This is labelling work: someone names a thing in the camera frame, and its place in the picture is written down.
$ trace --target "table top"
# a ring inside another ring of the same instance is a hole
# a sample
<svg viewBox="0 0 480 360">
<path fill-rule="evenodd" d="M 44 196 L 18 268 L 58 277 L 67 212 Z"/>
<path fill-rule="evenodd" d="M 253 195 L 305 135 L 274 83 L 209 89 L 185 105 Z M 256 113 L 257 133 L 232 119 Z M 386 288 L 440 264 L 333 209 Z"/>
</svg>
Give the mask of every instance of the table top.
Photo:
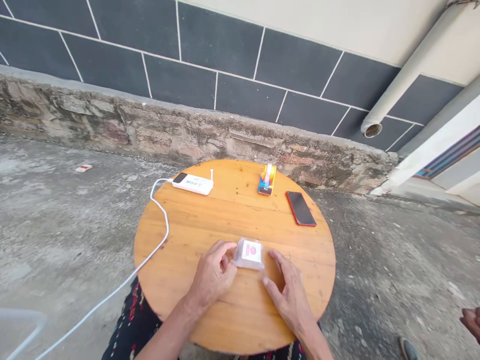
<svg viewBox="0 0 480 360">
<path fill-rule="evenodd" d="M 146 300 L 165 320 L 192 284 L 200 256 L 219 239 L 238 242 L 258 239 L 263 245 L 264 274 L 281 290 L 283 277 L 268 255 L 272 248 L 303 273 L 308 302 L 320 318 L 332 295 L 335 249 L 329 227 L 315 202 L 294 181 L 277 172 L 271 196 L 258 193 L 264 168 L 240 160 L 213 160 L 184 172 L 210 178 L 208 196 L 165 183 L 154 195 L 168 214 L 170 234 L 164 245 L 139 271 Z M 317 226 L 298 226 L 285 195 L 303 194 Z M 134 244 L 138 266 L 159 244 L 166 225 L 162 211 L 150 201 L 141 216 Z M 261 271 L 239 268 L 230 290 L 201 318 L 190 341 L 206 349 L 239 355 L 278 349 L 295 337 L 280 317 L 262 284 Z"/>
</svg>

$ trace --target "gray tiled wall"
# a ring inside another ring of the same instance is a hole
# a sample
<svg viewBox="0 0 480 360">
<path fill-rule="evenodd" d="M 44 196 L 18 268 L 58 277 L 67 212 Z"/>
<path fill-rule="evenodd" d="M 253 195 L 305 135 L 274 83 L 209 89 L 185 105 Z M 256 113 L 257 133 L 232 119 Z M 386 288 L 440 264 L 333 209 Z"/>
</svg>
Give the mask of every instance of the gray tiled wall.
<svg viewBox="0 0 480 360">
<path fill-rule="evenodd" d="M 419 76 L 372 139 L 399 68 L 174 0 L 0 0 L 0 64 L 397 151 L 462 87 Z"/>
</svg>

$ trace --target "forearm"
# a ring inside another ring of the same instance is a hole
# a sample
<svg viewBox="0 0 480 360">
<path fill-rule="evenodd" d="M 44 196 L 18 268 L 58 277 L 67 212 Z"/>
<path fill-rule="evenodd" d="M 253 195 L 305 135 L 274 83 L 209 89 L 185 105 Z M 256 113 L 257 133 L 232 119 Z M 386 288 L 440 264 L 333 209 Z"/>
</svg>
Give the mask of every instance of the forearm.
<svg viewBox="0 0 480 360">
<path fill-rule="evenodd" d="M 135 359 L 177 360 L 202 314 L 203 310 L 184 296 Z"/>
<path fill-rule="evenodd" d="M 312 320 L 295 331 L 298 340 L 309 360 L 334 360 L 327 340 L 317 323 Z"/>
</svg>

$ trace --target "clear plastic container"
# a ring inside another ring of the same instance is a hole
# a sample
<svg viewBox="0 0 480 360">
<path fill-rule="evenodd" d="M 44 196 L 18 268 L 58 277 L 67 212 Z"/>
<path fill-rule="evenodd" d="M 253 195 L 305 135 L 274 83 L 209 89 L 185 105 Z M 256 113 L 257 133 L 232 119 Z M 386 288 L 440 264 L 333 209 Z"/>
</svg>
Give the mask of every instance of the clear plastic container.
<svg viewBox="0 0 480 360">
<path fill-rule="evenodd" d="M 237 268 L 263 270 L 265 266 L 262 262 L 262 248 L 258 240 L 252 241 L 242 237 L 236 246 L 233 262 Z"/>
</svg>

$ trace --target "white cable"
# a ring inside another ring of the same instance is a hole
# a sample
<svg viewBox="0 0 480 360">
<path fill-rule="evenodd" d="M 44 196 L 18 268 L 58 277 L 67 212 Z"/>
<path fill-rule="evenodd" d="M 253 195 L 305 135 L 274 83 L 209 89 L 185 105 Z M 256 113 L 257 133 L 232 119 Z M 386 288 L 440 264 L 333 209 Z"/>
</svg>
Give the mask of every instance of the white cable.
<svg viewBox="0 0 480 360">
<path fill-rule="evenodd" d="M 50 353 L 53 349 L 55 349 L 63 340 L 65 340 L 66 338 L 68 338 L 75 330 L 77 330 L 80 325 L 82 325 L 85 320 L 87 320 L 89 318 L 90 315 L 92 315 L 95 310 L 97 310 L 99 307 L 101 307 L 103 304 L 105 304 L 108 300 L 110 300 L 110 298 L 112 296 L 114 296 L 116 293 L 118 293 L 127 283 L 130 282 L 130 280 L 132 280 L 132 278 L 139 272 L 139 270 L 145 265 L 145 263 L 150 260 L 150 258 L 157 252 L 158 249 L 160 249 L 160 247 L 163 245 L 163 243 L 165 242 L 165 240 L 167 239 L 167 236 L 169 235 L 169 231 L 170 231 L 170 228 L 169 228 L 169 218 L 167 217 L 167 212 L 165 211 L 165 209 L 162 207 L 162 205 L 159 204 L 159 202 L 157 200 L 154 199 L 154 192 L 155 192 L 155 187 L 157 186 L 157 184 L 160 182 L 160 181 L 166 181 L 166 182 L 169 182 L 171 183 L 173 181 L 173 179 L 171 178 L 160 178 L 158 179 L 157 181 L 155 181 L 155 183 L 153 184 L 153 186 L 151 187 L 151 192 L 150 192 L 150 200 L 152 200 L 155 204 L 158 205 L 158 207 L 160 208 L 160 210 L 163 211 L 163 214 L 165 215 L 165 224 L 166 224 L 166 233 L 165 233 L 165 236 L 163 237 L 163 240 L 160 241 L 160 243 L 157 245 L 157 247 L 151 252 L 150 255 L 148 255 L 146 257 L 145 260 L 143 260 L 143 262 L 135 269 L 134 272 L 131 273 L 131 275 L 119 286 L 116 288 L 116 290 L 114 290 L 110 295 L 108 295 L 106 298 L 104 298 L 102 301 L 100 301 L 92 310 L 90 310 L 90 312 L 85 315 L 83 317 L 82 320 L 80 320 L 74 327 L 72 327 L 70 329 L 69 332 L 67 332 L 65 335 L 63 335 L 60 339 L 58 339 L 58 341 L 56 343 L 54 343 L 52 346 L 50 346 L 47 350 L 45 350 L 44 352 L 42 352 L 35 360 L 40 360 L 40 359 L 43 359 L 45 357 L 45 355 L 47 355 L 48 353 Z M 17 348 L 15 349 L 14 353 L 16 354 L 19 354 L 26 346 L 28 345 L 28 342 L 25 343 L 25 341 Z"/>
<path fill-rule="evenodd" d="M 22 341 L 22 343 L 10 354 L 6 360 L 15 359 L 20 352 L 33 340 L 37 335 L 42 331 L 42 329 L 47 324 L 47 315 L 43 312 L 33 311 L 33 310 L 20 310 L 20 309 L 11 309 L 11 308 L 0 308 L 0 319 L 34 319 L 36 322 L 35 330 Z"/>
</svg>

